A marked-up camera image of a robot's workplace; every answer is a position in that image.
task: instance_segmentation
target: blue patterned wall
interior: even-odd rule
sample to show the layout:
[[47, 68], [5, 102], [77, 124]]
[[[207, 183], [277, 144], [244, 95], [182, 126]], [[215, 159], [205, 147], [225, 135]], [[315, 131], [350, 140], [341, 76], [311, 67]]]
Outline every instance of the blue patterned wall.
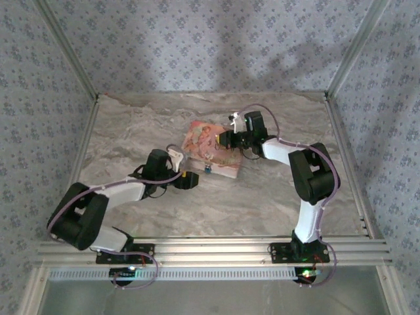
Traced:
[[92, 101], [29, 0], [0, 5], [0, 314], [67, 185]]
[[323, 91], [371, 0], [49, 1], [94, 86]]
[[419, 2], [391, 1], [336, 104], [414, 314], [420, 314], [419, 34]]

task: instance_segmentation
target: marble surface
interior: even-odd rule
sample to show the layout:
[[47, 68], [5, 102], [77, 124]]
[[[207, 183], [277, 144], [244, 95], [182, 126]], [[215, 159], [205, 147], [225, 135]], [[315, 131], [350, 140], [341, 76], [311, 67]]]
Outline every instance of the marble surface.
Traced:
[[[342, 185], [325, 209], [323, 235], [361, 234], [326, 108], [316, 94], [102, 95], [80, 181], [104, 184], [122, 179], [145, 163], [152, 149], [181, 144], [191, 121], [228, 125], [228, 115], [234, 110], [256, 102], [276, 114], [284, 139], [307, 144], [320, 141], [329, 150]], [[274, 134], [272, 118], [261, 110]], [[299, 205], [288, 166], [244, 159], [237, 179], [202, 173], [194, 189], [169, 187], [159, 199], [126, 203], [109, 210], [104, 224], [133, 236], [287, 236], [297, 223]]]

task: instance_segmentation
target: book cover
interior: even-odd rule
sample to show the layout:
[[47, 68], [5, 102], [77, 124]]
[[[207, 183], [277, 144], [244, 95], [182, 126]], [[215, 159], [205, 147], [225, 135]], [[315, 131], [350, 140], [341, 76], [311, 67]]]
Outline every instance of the book cover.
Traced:
[[216, 142], [216, 136], [225, 132], [222, 126], [193, 121], [188, 130], [182, 149], [190, 158], [191, 166], [204, 170], [207, 166], [211, 173], [235, 179], [242, 162], [239, 149], [226, 149]]

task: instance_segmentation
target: robotic arm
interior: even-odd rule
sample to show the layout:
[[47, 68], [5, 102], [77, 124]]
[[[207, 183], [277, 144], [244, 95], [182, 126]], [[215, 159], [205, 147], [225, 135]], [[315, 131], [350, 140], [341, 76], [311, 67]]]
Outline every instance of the robotic arm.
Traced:
[[151, 197], [157, 187], [167, 189], [172, 185], [185, 190], [197, 186], [197, 174], [179, 172], [183, 159], [182, 153], [172, 149], [168, 152], [155, 149], [145, 165], [122, 181], [93, 187], [80, 182], [72, 184], [49, 219], [47, 229], [79, 250], [90, 247], [96, 251], [129, 251], [132, 237], [117, 228], [103, 226], [105, 212], [129, 201]]
[[[322, 203], [334, 189], [334, 176], [328, 163], [309, 148], [293, 147], [283, 144], [269, 135], [260, 112], [245, 114], [246, 131], [237, 132], [235, 120], [231, 115], [234, 130], [226, 131], [217, 137], [217, 142], [226, 148], [252, 149], [252, 152], [264, 159], [273, 159], [289, 165], [293, 175], [296, 192], [301, 198], [299, 220], [292, 231], [290, 255], [294, 261], [306, 261], [315, 254], [324, 251], [318, 240], [317, 222], [322, 215]], [[315, 143], [311, 148], [321, 152], [330, 161], [326, 147]]]

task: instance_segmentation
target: black mounting bracket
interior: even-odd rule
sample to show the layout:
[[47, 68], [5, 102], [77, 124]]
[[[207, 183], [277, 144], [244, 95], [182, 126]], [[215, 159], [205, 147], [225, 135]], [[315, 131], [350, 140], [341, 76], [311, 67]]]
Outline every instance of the black mounting bracket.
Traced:
[[329, 263], [329, 253], [326, 245], [315, 240], [302, 243], [295, 231], [292, 232], [290, 243], [271, 243], [268, 246], [273, 264], [286, 263]]
[[[140, 251], [154, 256], [155, 244], [134, 243], [129, 251]], [[140, 255], [113, 255], [99, 251], [96, 254], [97, 264], [153, 264], [153, 261]]]

